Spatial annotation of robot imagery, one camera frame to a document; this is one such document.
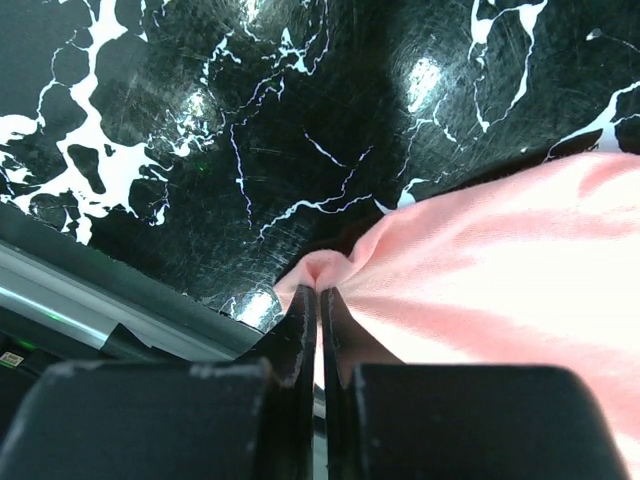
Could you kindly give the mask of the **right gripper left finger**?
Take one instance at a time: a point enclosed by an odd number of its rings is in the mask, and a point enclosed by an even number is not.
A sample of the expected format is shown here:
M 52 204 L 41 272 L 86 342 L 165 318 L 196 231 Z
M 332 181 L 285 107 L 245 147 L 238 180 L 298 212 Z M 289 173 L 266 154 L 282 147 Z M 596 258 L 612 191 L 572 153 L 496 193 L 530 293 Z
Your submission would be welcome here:
M 65 361 L 19 407 L 5 479 L 308 479 L 315 297 L 231 362 Z

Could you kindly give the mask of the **salmon pink t-shirt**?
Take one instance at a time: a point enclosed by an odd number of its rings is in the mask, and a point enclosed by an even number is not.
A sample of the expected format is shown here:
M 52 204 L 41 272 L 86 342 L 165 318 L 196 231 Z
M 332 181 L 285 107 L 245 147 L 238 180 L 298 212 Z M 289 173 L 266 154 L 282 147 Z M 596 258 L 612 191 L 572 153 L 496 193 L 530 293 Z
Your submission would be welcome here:
M 275 285 L 337 288 L 408 363 L 545 363 L 593 390 L 639 472 L 639 159 L 583 153 L 395 210 Z

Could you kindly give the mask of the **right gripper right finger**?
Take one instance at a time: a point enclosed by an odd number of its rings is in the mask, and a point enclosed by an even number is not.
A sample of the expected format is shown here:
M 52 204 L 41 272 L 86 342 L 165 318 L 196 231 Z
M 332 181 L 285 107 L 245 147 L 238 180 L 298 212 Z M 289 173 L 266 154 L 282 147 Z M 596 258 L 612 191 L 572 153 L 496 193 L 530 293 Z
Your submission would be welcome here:
M 320 296 L 332 479 L 625 479 L 602 409 L 548 365 L 406 364 Z

